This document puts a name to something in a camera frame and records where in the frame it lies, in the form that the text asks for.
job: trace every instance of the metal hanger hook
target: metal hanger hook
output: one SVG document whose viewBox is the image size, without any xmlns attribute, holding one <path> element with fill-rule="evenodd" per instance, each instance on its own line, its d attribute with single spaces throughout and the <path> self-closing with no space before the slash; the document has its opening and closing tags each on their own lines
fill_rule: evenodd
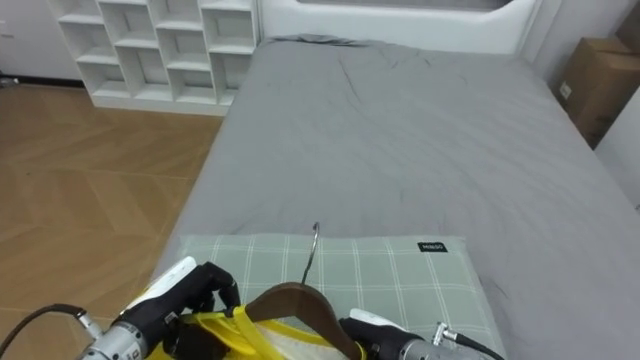
<svg viewBox="0 0 640 360">
<path fill-rule="evenodd" d="M 318 239 L 320 239 L 320 223 L 316 222 L 315 224 L 313 224 L 313 233 L 313 245 L 311 245 L 311 254 L 309 254 L 309 262 L 307 263 L 307 268 L 304 269 L 304 275 L 302 275 L 302 285 L 304 285 L 304 283 L 307 281 L 307 275 L 309 275 L 309 269 L 311 269 L 313 257 L 316 254 Z"/>
</svg>

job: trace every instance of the herringbone floor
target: herringbone floor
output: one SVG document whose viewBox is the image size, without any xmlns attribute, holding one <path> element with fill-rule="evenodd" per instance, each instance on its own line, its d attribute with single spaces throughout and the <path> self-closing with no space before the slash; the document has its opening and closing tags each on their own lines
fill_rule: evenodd
<svg viewBox="0 0 640 360">
<path fill-rule="evenodd" d="M 81 90 L 0 90 L 0 340 L 53 302 L 106 326 L 146 285 L 220 124 L 96 109 Z M 47 315 L 3 360 L 70 360 L 86 344 Z"/>
</svg>

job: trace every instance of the white cubby shelf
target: white cubby shelf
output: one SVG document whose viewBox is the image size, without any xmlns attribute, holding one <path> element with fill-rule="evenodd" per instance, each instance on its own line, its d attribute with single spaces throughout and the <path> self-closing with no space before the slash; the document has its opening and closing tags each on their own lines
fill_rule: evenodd
<svg viewBox="0 0 640 360">
<path fill-rule="evenodd" d="M 260 42 L 259 0 L 48 0 L 94 105 L 225 115 Z"/>
</svg>

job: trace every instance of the cardboard box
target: cardboard box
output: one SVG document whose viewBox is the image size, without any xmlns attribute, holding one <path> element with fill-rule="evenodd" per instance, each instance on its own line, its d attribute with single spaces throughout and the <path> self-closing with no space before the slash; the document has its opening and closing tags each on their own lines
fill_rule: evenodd
<svg viewBox="0 0 640 360">
<path fill-rule="evenodd" d="M 620 25 L 616 36 L 633 52 L 640 53 L 640 3 Z"/>
<path fill-rule="evenodd" d="M 640 85 L 640 57 L 618 39 L 582 39 L 571 56 L 556 98 L 592 148 Z"/>
</svg>

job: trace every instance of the wire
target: wire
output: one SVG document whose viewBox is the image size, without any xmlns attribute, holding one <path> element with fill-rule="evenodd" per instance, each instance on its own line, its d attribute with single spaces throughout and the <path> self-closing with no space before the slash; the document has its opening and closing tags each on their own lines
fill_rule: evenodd
<svg viewBox="0 0 640 360">
<path fill-rule="evenodd" d="M 478 350 L 481 353 L 485 353 L 489 356 L 491 356 L 492 358 L 496 359 L 496 360 L 504 360 L 504 358 L 500 355 L 498 355 L 498 353 L 496 353 L 495 351 L 489 349 L 488 347 L 480 344 L 479 342 L 468 338 L 460 333 L 458 333 L 458 335 L 455 338 L 455 342 L 456 344 L 460 344 L 469 348 L 472 348 L 474 350 Z"/>
<path fill-rule="evenodd" d="M 16 338 L 16 336 L 18 336 L 20 331 L 22 331 L 22 329 L 24 329 L 25 326 L 27 326 L 35 318 L 49 312 L 59 312 L 63 314 L 69 314 L 77 319 L 80 316 L 86 314 L 87 311 L 84 310 L 83 308 L 73 306 L 73 305 L 53 304 L 53 305 L 45 306 L 41 309 L 38 309 L 32 312 L 31 314 L 27 315 L 27 317 L 22 319 L 22 321 L 20 321 L 18 325 L 16 325 L 16 327 L 13 328 L 13 330 L 11 330 L 11 332 L 9 333 L 9 335 L 7 335 L 4 341 L 2 341 L 2 344 L 0 345 L 0 359 L 2 358 L 4 353 L 7 351 L 7 348 L 9 347 L 9 345 L 11 345 L 13 340 Z"/>
</svg>

